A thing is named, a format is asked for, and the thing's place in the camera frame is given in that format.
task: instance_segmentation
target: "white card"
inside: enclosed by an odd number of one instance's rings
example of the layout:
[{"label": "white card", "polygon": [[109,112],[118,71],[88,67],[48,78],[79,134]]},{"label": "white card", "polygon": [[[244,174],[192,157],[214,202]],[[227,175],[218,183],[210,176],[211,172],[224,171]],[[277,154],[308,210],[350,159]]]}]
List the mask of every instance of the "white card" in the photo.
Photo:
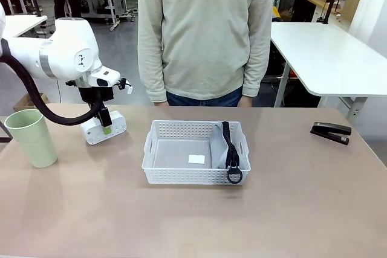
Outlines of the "white card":
[{"label": "white card", "polygon": [[206,161],[206,156],[205,155],[193,155],[193,154],[190,154],[188,156],[188,163],[204,164],[205,161]]}]

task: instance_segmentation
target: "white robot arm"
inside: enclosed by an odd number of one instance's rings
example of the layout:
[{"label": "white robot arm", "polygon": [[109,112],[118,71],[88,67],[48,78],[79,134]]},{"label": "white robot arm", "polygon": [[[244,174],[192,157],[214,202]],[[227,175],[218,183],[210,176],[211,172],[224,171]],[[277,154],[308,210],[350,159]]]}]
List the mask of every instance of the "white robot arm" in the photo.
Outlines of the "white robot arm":
[{"label": "white robot arm", "polygon": [[81,18],[55,22],[50,39],[11,37],[11,55],[34,78],[77,80],[84,87],[112,87],[120,73],[102,65],[96,38],[90,24]]},{"label": "white robot arm", "polygon": [[[1,39],[0,62],[6,63],[25,85],[38,110],[49,120],[62,125],[82,124],[94,117],[103,130],[112,125],[111,115],[103,105],[113,99],[112,87],[125,88],[126,79],[119,72],[102,65],[99,49],[90,24],[81,18],[62,18],[55,22],[56,32],[50,39],[9,37]],[[0,6],[0,35],[5,14]],[[90,111],[76,118],[65,118],[51,112],[40,98],[32,79],[58,79],[78,87]]]}]

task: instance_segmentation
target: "green cup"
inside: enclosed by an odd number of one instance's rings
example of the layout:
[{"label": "green cup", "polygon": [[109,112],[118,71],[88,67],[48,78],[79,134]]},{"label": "green cup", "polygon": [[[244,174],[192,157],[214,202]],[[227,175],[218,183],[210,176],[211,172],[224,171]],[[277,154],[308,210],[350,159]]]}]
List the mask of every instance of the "green cup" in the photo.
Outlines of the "green cup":
[{"label": "green cup", "polygon": [[5,126],[35,167],[48,167],[58,159],[46,121],[39,110],[16,112],[5,120]]}]

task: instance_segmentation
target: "black cable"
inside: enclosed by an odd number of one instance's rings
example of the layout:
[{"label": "black cable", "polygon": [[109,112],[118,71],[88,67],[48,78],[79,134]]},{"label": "black cable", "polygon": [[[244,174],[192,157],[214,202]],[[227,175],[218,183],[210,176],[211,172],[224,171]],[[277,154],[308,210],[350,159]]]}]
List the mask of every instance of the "black cable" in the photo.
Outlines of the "black cable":
[{"label": "black cable", "polygon": [[59,88],[59,82],[56,80],[56,85],[58,86],[58,92],[59,92],[59,103],[62,104],[62,96],[60,94],[60,88]]},{"label": "black cable", "polygon": [[96,116],[100,108],[103,106],[101,93],[100,91],[97,91],[96,102],[92,104],[89,112],[76,118],[66,118],[56,115],[43,102],[39,94],[39,90],[37,89],[36,84],[32,79],[31,75],[24,68],[24,66],[11,55],[8,42],[5,39],[1,39],[1,47],[2,56],[0,57],[0,62],[6,63],[16,73],[16,75],[18,75],[19,79],[21,79],[25,88],[27,89],[27,92],[30,95],[32,102],[35,104],[37,109],[43,114],[43,116],[49,119],[50,121],[66,126],[79,125]]}]

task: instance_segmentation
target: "wooden tabletop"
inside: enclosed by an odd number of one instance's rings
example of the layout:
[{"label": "wooden tabletop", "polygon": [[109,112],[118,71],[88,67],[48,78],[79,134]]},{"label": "wooden tabletop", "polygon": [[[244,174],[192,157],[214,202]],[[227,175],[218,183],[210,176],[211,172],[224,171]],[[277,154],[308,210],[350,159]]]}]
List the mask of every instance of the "wooden tabletop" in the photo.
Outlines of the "wooden tabletop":
[{"label": "wooden tabletop", "polygon": [[[327,0],[307,0],[311,3],[313,3],[314,5],[324,9],[324,10],[328,10],[328,7],[329,7],[329,3],[327,3]],[[333,5],[333,8],[332,8],[332,13],[334,13],[335,15],[336,14],[339,14],[342,12],[342,9],[340,8],[340,6],[336,9],[336,4]]]},{"label": "wooden tabletop", "polygon": [[[50,105],[75,117],[87,105]],[[331,109],[110,106],[127,133],[89,146],[48,122],[56,164],[34,169],[12,141],[0,153],[0,254],[27,257],[386,257],[387,170],[356,131],[344,146],[309,133],[347,124]],[[246,184],[150,185],[151,121],[240,121]]]}]

